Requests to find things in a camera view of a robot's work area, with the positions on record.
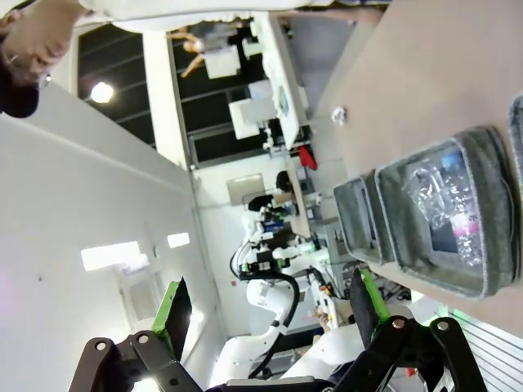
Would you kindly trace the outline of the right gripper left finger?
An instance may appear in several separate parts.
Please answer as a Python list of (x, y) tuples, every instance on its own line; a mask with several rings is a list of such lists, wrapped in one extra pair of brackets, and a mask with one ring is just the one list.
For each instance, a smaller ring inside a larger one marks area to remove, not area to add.
[(118, 344), (95, 337), (85, 345), (72, 380), (72, 392), (132, 392), (150, 380), (159, 392), (203, 392), (181, 365), (192, 305), (186, 281), (168, 285), (151, 329)]

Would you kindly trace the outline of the clear plastic cup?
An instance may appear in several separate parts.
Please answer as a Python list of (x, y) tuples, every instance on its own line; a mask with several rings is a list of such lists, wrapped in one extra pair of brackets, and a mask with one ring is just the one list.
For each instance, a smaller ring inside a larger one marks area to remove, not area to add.
[(438, 167), (425, 160), (409, 174), (402, 190), (421, 212), (432, 229), (440, 229), (449, 220), (448, 200)]

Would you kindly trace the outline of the red bag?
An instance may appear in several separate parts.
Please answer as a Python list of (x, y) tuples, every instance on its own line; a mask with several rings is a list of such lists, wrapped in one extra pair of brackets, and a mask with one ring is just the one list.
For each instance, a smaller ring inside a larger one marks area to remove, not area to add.
[(309, 145), (301, 145), (298, 148), (298, 155), (300, 163), (303, 167), (309, 168), (312, 171), (316, 171), (318, 164), (315, 160), (314, 153)]

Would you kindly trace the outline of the person in white sweater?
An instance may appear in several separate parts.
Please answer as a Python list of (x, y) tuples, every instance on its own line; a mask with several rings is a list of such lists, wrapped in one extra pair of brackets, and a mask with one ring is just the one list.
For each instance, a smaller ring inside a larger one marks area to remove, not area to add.
[(0, 114), (27, 118), (77, 27), (109, 23), (143, 33), (258, 11), (328, 7), (335, 0), (24, 0), (0, 16)]

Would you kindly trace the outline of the grey fabric basket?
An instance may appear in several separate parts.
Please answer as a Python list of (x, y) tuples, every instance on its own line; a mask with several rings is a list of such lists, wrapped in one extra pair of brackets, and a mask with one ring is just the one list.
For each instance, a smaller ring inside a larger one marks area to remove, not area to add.
[[(441, 174), (441, 159), (461, 154), (472, 183), (480, 225), (482, 266), (466, 265), (458, 254), (450, 220), (432, 229), (402, 187), (422, 161)], [(492, 127), (472, 127), (374, 174), (378, 197), (401, 271), (448, 292), (479, 300), (512, 285), (519, 274), (517, 205), (507, 155)]]
[(383, 265), (395, 257), (374, 174), (369, 171), (336, 186), (333, 196), (347, 252), (359, 261)]
[(523, 93), (511, 103), (507, 123), (516, 165), (523, 170)]

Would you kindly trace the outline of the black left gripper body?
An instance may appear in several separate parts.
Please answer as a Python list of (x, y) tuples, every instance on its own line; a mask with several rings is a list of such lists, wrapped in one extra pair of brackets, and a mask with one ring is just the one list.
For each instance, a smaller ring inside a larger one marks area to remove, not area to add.
[(246, 274), (280, 272), (282, 270), (280, 262), (273, 257), (271, 250), (251, 253), (251, 256), (253, 258), (244, 263), (244, 273)]

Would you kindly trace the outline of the small white table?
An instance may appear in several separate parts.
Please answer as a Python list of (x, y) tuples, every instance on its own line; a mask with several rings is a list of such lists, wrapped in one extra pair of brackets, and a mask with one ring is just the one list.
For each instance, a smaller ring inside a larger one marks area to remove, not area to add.
[(262, 45), (263, 68), (270, 80), (273, 103), (285, 147), (290, 150), (307, 121), (297, 76), (279, 21), (269, 13), (260, 13), (255, 21), (258, 27), (258, 40)]

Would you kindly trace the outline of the round ceiling light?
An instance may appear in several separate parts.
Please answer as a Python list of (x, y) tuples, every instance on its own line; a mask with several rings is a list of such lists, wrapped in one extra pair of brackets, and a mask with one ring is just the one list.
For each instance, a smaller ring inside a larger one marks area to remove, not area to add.
[(107, 104), (114, 96), (114, 88), (107, 82), (98, 82), (90, 93), (90, 99), (97, 104)]

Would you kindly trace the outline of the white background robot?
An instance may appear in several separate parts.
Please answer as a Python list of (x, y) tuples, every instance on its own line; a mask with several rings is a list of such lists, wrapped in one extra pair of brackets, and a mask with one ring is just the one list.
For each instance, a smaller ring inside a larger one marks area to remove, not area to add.
[(242, 244), (258, 245), (273, 239), (285, 225), (285, 218), (272, 207), (261, 207), (257, 212), (246, 211), (242, 216), (244, 238)]

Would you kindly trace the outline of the crushed bottle with pink label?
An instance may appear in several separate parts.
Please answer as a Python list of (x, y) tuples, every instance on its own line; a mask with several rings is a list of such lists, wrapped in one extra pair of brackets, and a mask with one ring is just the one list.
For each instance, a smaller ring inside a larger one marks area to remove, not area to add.
[(479, 218), (472, 183), (461, 154), (441, 159), (441, 177), (449, 200), (448, 216), (461, 260), (472, 268), (482, 266)]

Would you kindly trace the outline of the seated person with black hair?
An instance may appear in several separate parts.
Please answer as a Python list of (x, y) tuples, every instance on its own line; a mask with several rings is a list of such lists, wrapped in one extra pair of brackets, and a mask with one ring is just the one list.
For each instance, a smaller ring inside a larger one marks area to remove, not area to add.
[(262, 208), (268, 208), (271, 213), (281, 216), (296, 214), (295, 195), (293, 186), (286, 171), (280, 171), (276, 177), (275, 187), (277, 192), (254, 197), (248, 203), (248, 210), (260, 212)]

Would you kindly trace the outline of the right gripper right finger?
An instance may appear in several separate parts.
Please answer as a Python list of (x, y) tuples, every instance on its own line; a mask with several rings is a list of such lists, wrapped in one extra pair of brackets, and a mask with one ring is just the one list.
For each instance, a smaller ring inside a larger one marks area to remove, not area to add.
[(350, 303), (364, 349), (342, 378), (342, 392), (383, 392), (398, 368), (412, 368), (426, 392), (488, 392), (459, 323), (423, 326), (393, 314), (366, 269), (355, 269)]

